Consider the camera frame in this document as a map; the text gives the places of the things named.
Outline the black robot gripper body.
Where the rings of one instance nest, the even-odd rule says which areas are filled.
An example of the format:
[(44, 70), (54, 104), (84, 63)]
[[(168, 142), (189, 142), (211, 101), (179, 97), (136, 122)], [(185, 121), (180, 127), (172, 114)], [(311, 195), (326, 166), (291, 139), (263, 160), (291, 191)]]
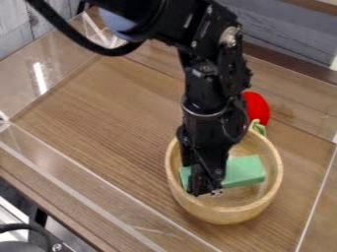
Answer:
[(196, 108), (185, 98), (181, 100), (183, 124), (176, 130), (176, 138), (185, 136), (193, 153), (193, 161), (200, 161), (209, 176), (219, 180), (223, 158), (231, 147), (241, 140), (249, 122), (243, 97), (231, 97), (223, 106), (211, 111)]

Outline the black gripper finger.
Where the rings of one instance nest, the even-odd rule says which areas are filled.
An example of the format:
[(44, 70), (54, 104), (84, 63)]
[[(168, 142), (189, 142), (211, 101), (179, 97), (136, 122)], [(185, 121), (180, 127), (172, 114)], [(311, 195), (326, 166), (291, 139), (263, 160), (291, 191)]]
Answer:
[(193, 162), (193, 153), (189, 146), (188, 138), (185, 136), (177, 137), (179, 148), (180, 148), (180, 159), (184, 166), (191, 166)]
[(195, 163), (191, 166), (187, 192), (195, 197), (199, 197), (204, 194), (215, 195), (220, 190), (220, 184), (211, 180), (209, 176), (203, 170), (203, 167)]

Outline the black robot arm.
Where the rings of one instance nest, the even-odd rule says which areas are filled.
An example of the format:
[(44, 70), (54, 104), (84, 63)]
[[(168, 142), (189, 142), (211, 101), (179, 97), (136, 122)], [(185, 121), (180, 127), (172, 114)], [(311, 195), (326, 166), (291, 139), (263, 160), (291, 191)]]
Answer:
[(235, 14), (215, 0), (85, 0), (125, 41), (108, 48), (86, 38), (44, 0), (25, 1), (73, 42), (100, 55), (122, 56), (149, 39), (176, 48), (185, 82), (176, 138), (181, 164), (191, 169), (187, 192), (219, 194), (228, 151), (249, 124), (243, 91), (252, 72)]

